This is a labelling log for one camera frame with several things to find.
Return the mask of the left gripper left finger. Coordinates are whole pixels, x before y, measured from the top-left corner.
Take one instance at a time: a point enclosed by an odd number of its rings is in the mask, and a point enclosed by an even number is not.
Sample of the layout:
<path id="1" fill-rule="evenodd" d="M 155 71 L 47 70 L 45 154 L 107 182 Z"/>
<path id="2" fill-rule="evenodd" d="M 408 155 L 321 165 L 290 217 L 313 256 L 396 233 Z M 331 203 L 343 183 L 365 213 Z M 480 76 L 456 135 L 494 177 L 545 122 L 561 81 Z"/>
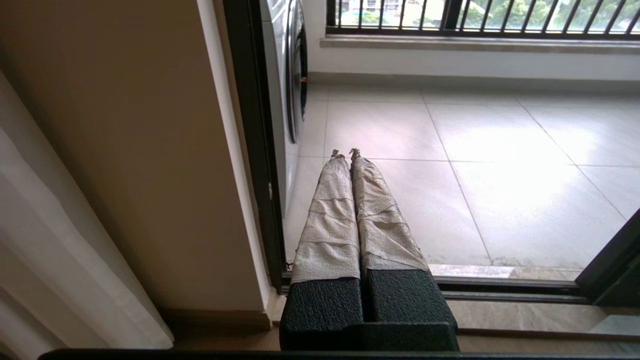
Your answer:
<path id="1" fill-rule="evenodd" d="M 295 249 L 279 322 L 283 351 L 348 350 L 364 323 L 361 246 L 350 165 L 333 150 L 322 167 Z"/>

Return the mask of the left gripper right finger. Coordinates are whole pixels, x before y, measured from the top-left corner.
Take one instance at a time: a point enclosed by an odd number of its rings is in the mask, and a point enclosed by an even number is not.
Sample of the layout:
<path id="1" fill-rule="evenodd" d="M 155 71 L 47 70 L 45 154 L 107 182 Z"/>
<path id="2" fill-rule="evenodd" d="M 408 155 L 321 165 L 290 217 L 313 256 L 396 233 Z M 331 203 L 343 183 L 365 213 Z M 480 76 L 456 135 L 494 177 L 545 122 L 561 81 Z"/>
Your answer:
<path id="1" fill-rule="evenodd" d="M 381 171 L 357 148 L 350 159 L 366 319 L 455 325 Z"/>

